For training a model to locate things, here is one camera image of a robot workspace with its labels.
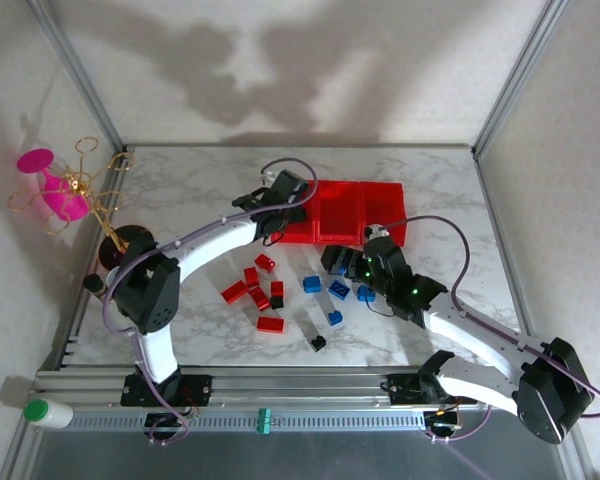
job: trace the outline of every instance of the red tray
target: red tray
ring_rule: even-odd
[[[406,218],[400,183],[320,180],[318,191],[305,208],[307,220],[287,226],[280,243],[363,245],[367,225]],[[406,232],[405,224],[389,229],[400,247]]]

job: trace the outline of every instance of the white bottle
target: white bottle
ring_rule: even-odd
[[[73,418],[73,408],[53,400],[41,398],[24,407],[24,418],[33,425],[47,428],[64,428]]]

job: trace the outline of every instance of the white wall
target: white wall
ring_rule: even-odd
[[[534,326],[600,387],[600,0],[571,2],[483,165]]]
[[[471,143],[545,0],[54,2],[126,142]]]
[[[49,147],[75,165],[73,145],[84,135],[103,139],[26,3],[0,0],[0,468],[21,413],[3,402],[21,405],[49,353],[74,303],[89,233],[83,221],[52,237],[39,208],[9,210],[12,193],[35,185],[15,163]],[[89,161],[99,167],[110,155],[104,145]]]

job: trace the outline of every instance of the green connector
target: green connector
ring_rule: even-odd
[[[271,410],[268,408],[261,408],[258,411],[258,426],[256,432],[261,435],[269,435],[271,429]]]

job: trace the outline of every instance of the marble table surface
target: marble table surface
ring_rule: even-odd
[[[493,230],[469,149],[462,148],[237,148],[141,147],[138,163],[124,178],[124,207],[114,224],[148,227],[159,242],[173,239],[217,219],[234,198],[261,185],[267,161],[295,156],[310,162],[322,179],[401,182],[409,216],[436,214],[466,233],[472,263],[459,295],[496,320],[519,329]],[[302,167],[291,166],[304,174]],[[243,278],[243,269],[265,252],[276,261],[271,274],[260,273],[265,292],[271,280],[284,281],[285,308],[266,315],[285,319],[282,335],[256,331],[259,312],[243,297],[227,305],[220,292]],[[460,239],[448,226],[424,220],[409,225],[404,248],[414,272],[451,285],[462,266]],[[403,320],[369,311],[355,298],[326,292],[305,294],[302,279],[333,277],[320,266],[321,248],[259,242],[205,265],[183,284],[178,315],[172,322],[174,350],[181,365],[419,365],[436,350],[472,359],[455,343]],[[388,311],[382,298],[372,304]],[[331,328],[327,313],[340,310],[341,327]],[[309,340],[323,335],[327,346],[314,352]],[[128,365],[126,338],[105,330],[100,303],[92,298],[65,365]]]

